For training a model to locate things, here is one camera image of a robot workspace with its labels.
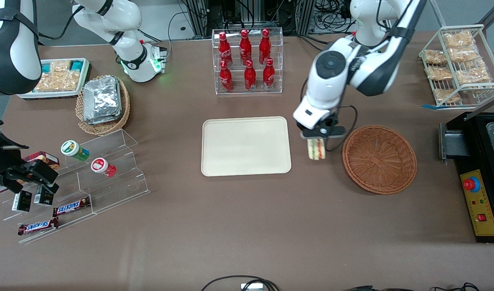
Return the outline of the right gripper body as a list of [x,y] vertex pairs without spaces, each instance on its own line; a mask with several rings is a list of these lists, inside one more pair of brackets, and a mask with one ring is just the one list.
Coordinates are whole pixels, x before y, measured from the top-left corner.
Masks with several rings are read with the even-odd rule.
[[29,146],[10,140],[0,129],[0,173],[25,164],[21,158],[21,150],[23,149],[29,149]]

